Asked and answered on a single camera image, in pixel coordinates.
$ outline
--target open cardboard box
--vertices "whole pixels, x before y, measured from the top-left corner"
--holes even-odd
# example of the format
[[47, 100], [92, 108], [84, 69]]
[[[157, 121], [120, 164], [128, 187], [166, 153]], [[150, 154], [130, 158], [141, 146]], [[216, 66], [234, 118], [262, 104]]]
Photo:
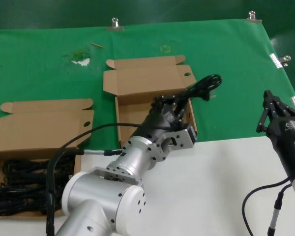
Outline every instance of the open cardboard box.
[[[11, 115], [0, 118], [0, 183], [2, 162], [8, 159], [47, 160], [59, 147], [92, 127], [91, 99], [3, 103], [0, 109]], [[70, 144], [77, 146], [90, 134]], [[81, 170], [81, 156], [76, 156], [74, 173]], [[40, 212], [22, 212], [1, 218], [41, 219]]]
[[[104, 71], [104, 91], [115, 94], [117, 122], [141, 124], [155, 96], [176, 94], [196, 82], [189, 65], [180, 65], [185, 57], [154, 57], [107, 60], [114, 70]], [[189, 101], [185, 122], [197, 127]], [[127, 142], [135, 127], [118, 126], [119, 145]]]

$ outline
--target green backdrop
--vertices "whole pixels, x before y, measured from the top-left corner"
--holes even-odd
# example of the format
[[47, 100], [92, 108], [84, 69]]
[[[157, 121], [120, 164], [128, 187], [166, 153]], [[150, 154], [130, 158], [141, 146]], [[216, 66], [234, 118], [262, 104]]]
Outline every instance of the green backdrop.
[[[92, 98], [93, 126], [116, 122], [114, 96], [103, 92], [107, 59], [185, 55], [197, 80], [213, 73], [223, 78], [209, 102], [192, 101], [199, 141], [254, 137], [259, 135], [264, 90], [289, 105], [295, 95], [271, 53], [275, 51], [263, 25], [243, 20], [125, 26], [124, 31], [0, 30], [0, 104]], [[70, 61], [87, 57], [87, 66]], [[97, 131], [88, 147], [117, 148], [117, 129]]]

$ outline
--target power cord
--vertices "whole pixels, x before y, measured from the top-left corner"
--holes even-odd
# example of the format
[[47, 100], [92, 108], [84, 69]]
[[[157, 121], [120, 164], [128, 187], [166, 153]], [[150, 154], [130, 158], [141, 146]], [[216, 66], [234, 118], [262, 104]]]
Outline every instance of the power cord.
[[[61, 197], [69, 176], [74, 172], [75, 156], [64, 156], [56, 165], [55, 210], [61, 209]], [[4, 183], [0, 185], [0, 216], [24, 211], [46, 214], [47, 161], [7, 160], [2, 164]]]
[[247, 221], [247, 218], [246, 218], [246, 214], [245, 214], [245, 206], [246, 206], [247, 200], [251, 197], [251, 195], [253, 195], [254, 193], [256, 193], [256, 192], [258, 192], [260, 190], [278, 187], [278, 186], [280, 186], [280, 185], [282, 185], [284, 183], [287, 183], [290, 179], [291, 179], [291, 177], [288, 177], [288, 178], [286, 178], [285, 180], [283, 180], [281, 182], [278, 182], [278, 183], [275, 183], [275, 184], [270, 184], [270, 185], [265, 185], [265, 186], [256, 188], [256, 189], [252, 190], [250, 193], [247, 194], [244, 201], [242, 202], [241, 213], [242, 213], [242, 218], [244, 219], [245, 225], [247, 227], [247, 230], [248, 230], [248, 232], [249, 232], [249, 234], [251, 236], [254, 236], [254, 235], [253, 235], [253, 233], [252, 233], [252, 231], [251, 231], [251, 229], [249, 227], [249, 224], [248, 224], [248, 221]]

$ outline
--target coiled black cable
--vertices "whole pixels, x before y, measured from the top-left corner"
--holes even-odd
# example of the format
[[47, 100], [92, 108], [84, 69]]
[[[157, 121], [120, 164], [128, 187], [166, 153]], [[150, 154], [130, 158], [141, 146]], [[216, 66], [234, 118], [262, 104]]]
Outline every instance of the coiled black cable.
[[[55, 210], [61, 209], [61, 197], [69, 176], [74, 172], [74, 155], [64, 156], [56, 165]], [[7, 160], [2, 164], [4, 183], [0, 185], [0, 216], [24, 211], [46, 214], [47, 161]]]

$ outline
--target silver robotic arm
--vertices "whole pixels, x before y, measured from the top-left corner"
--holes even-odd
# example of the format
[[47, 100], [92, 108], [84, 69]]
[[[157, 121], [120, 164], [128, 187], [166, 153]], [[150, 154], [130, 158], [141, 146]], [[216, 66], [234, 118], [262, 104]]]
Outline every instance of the silver robotic arm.
[[56, 236], [131, 235], [146, 205], [142, 176], [171, 150], [193, 147], [196, 135], [192, 126], [188, 129], [164, 133], [155, 143], [132, 136], [107, 168], [77, 173], [63, 192], [62, 209], [69, 217]]
[[142, 176], [157, 162], [165, 161], [172, 150], [192, 148], [197, 134], [184, 123], [189, 99], [209, 101], [209, 92], [222, 83], [219, 75], [209, 75], [186, 91], [156, 97], [151, 110], [140, 125], [115, 123], [93, 128], [63, 145], [49, 162], [47, 169], [47, 236], [54, 236], [54, 168], [66, 152], [94, 154], [91, 150], [65, 149], [73, 141], [100, 128], [114, 125], [134, 126], [137, 130], [123, 144], [122, 153], [107, 168], [95, 167], [80, 172], [66, 185], [62, 209], [68, 219], [57, 236], [109, 236], [116, 232], [131, 235], [140, 222], [146, 205]]

